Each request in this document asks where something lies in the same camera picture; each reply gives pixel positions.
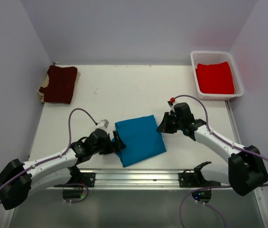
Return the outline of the blue t shirt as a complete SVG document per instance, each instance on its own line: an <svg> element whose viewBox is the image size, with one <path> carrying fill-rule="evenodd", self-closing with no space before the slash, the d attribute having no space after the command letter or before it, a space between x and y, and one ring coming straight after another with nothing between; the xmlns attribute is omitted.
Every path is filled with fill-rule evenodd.
<svg viewBox="0 0 268 228"><path fill-rule="evenodd" d="M124 168L166 152L153 115L116 122L115 129L126 145L116 153Z"/></svg>

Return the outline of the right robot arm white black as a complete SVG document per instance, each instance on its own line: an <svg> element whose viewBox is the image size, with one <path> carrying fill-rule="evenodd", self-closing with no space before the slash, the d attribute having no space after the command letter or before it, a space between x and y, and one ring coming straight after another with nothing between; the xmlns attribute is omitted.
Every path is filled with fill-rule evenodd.
<svg viewBox="0 0 268 228"><path fill-rule="evenodd" d="M187 103L169 101L168 105L171 110L164 113L157 132L174 134L181 131L183 135L211 149L228 164L227 167L216 167L210 161L205 161L194 167L193 172L180 173L179 177L191 187L218 186L223 183L245 196L268 181L266 167L255 146L245 147L216 131L208 130L206 121L194 118Z"/></svg>

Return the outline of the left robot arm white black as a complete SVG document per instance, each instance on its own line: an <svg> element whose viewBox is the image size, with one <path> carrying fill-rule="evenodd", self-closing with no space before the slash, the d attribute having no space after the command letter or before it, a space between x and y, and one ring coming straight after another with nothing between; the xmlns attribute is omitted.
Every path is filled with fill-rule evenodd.
<svg viewBox="0 0 268 228"><path fill-rule="evenodd" d="M95 154L121 152L126 144L117 131L114 138L102 129L88 137L70 143L65 151L34 161L10 161L0 173L0 202L10 210L22 204L29 195L56 185L76 186L81 181L78 164L87 162Z"/></svg>

